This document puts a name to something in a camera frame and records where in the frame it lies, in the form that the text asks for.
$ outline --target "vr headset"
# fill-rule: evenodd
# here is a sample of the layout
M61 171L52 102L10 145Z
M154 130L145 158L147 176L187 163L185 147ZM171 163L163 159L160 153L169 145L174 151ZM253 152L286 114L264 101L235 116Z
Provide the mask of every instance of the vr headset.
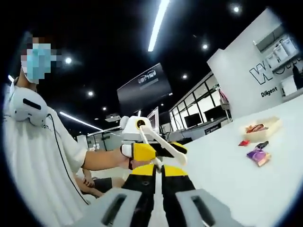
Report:
M11 83L9 90L10 116L17 122L29 119L34 126L42 126L48 114L46 102L31 89L15 87L17 80Z

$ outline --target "table surface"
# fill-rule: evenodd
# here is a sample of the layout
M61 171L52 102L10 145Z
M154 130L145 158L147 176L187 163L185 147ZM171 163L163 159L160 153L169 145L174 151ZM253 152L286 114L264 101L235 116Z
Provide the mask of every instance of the table surface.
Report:
M258 167L246 154L256 143L239 147L241 127L277 116L283 127L264 150L271 160ZM303 95L274 108L242 117L188 143L187 171L195 187L226 204L245 226L271 227L287 214L303 182ZM165 163L178 166L174 159Z

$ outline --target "face mask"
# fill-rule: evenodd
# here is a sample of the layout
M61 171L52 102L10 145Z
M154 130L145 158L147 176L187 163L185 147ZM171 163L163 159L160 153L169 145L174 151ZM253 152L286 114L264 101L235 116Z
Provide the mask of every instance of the face mask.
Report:
M28 49L27 55L22 56L21 59L27 80L39 84L39 80L44 79L45 73L51 72L51 61L56 61L56 56L51 54L50 44L33 44L33 49Z

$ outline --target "white box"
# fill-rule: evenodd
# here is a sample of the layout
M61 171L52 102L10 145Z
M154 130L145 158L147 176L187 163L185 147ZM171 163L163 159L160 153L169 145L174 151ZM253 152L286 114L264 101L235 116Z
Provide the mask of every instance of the white box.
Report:
M278 58L275 53L271 53L269 56L266 57L266 61L271 68L274 68L279 64Z
M257 124L263 124L267 127L267 130L256 131L251 133L246 133L246 128L250 125L254 126ZM251 143L265 142L271 137L275 132L277 132L282 127L282 121L278 117L270 117L266 119L257 120L252 122L250 125L246 125L242 128L243 139L249 140Z
M283 40L282 45L283 45L284 49L286 50L286 52L288 53L288 55L292 55L298 51L291 38L287 38L287 39Z
M286 53L284 47L279 44L279 46L277 46L274 49L274 53L278 56L278 58L283 61L284 59L286 59L288 57L288 54Z
M297 91L297 87L294 83L294 76L291 75L281 81L282 88L284 90L285 96L288 96Z

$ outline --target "black ceiling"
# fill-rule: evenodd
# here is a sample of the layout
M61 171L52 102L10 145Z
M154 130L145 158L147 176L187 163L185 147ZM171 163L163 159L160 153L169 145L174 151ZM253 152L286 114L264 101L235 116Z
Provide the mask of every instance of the black ceiling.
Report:
M155 49L147 52L159 3L81 1L43 11L34 21L34 35L51 38L63 59L72 58L72 64L58 64L38 86L49 106L102 129L117 126L104 120L119 112L117 88L160 62L173 90L160 108L169 110L210 71L207 59L230 44L265 9L248 0L171 0ZM240 14L232 12L233 4L241 6ZM209 45L206 51L201 48L203 43ZM181 78L184 73L187 80ZM93 97L88 97L89 90L95 93ZM60 118L73 136L96 131Z

